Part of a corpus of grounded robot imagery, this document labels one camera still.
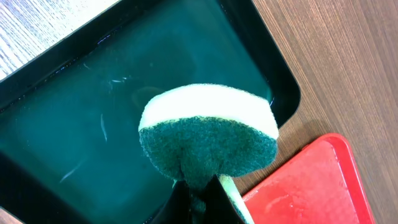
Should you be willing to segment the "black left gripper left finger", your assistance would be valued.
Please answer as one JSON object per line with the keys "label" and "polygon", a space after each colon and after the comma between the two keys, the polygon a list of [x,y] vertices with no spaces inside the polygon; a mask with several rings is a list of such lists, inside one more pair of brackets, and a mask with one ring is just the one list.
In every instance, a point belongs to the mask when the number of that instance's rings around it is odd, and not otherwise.
{"label": "black left gripper left finger", "polygon": [[190,191],[185,181],[176,182],[172,194],[150,224],[188,224]]}

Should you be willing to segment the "green yellow sponge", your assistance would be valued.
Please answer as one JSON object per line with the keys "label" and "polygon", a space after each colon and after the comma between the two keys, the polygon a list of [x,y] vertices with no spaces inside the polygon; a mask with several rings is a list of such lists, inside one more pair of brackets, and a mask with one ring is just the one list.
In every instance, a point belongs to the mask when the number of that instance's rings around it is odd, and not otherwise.
{"label": "green yellow sponge", "polygon": [[266,99],[225,85],[181,86],[146,104],[138,132],[153,166],[166,178],[187,183],[194,223],[210,210],[204,193],[211,179],[220,182],[238,217],[252,223],[234,178],[275,160],[279,130]]}

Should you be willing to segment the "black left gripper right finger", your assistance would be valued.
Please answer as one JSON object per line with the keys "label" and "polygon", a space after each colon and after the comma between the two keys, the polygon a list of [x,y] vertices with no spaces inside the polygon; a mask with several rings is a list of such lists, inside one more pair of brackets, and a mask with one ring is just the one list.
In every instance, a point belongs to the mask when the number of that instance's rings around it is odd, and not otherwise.
{"label": "black left gripper right finger", "polygon": [[205,224],[244,224],[217,176],[205,188]]}

